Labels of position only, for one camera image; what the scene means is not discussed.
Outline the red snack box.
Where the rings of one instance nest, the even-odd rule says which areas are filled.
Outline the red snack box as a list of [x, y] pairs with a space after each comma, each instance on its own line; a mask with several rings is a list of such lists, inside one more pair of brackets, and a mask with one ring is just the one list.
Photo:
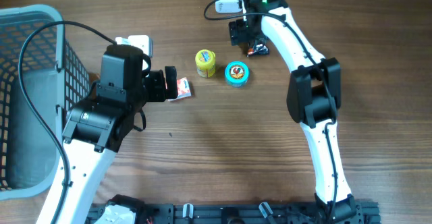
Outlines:
[[169, 101], [176, 101], [192, 96], [189, 81], [187, 78], [181, 78], [177, 80], [178, 96], [175, 99], [169, 99]]

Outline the red silver foil packet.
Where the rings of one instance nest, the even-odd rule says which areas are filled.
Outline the red silver foil packet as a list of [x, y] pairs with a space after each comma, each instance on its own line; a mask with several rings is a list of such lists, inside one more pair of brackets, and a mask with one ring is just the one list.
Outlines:
[[247, 52], [246, 52], [246, 56], [247, 57], [252, 57], [252, 56], [257, 56], [257, 55], [268, 55], [269, 54], [269, 49], [267, 48], [265, 43], [254, 43], [253, 45], [250, 45]]

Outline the teal tin can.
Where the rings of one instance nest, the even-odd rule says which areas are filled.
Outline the teal tin can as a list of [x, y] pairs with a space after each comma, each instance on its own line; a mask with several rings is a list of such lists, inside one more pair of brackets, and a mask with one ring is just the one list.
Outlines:
[[245, 63], [233, 61], [226, 66], [224, 76], [228, 85], [239, 88], [247, 84], [250, 71]]

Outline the yellow cylindrical container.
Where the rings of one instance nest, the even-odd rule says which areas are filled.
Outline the yellow cylindrical container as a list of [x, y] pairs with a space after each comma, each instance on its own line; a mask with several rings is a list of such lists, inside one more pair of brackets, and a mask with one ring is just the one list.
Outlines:
[[202, 49], [195, 56], [196, 69], [199, 76], [203, 78], [210, 78], [214, 75], [215, 67], [215, 53]]

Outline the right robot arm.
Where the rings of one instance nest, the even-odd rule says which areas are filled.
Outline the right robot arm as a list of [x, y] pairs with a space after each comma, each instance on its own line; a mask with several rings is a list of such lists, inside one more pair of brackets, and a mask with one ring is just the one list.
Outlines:
[[268, 38], [290, 71], [287, 108], [302, 128], [315, 171], [315, 198], [326, 223], [356, 216], [337, 137], [341, 67], [303, 35], [285, 0], [242, 0], [244, 17], [230, 23], [232, 44]]

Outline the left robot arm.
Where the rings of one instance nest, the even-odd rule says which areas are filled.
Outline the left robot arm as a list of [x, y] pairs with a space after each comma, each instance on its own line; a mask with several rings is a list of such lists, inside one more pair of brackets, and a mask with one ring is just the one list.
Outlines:
[[153, 71], [151, 59], [131, 45], [109, 45], [102, 56], [101, 79], [67, 112], [63, 151], [38, 223], [84, 223], [99, 184], [123, 139], [147, 102], [178, 95], [174, 66]]

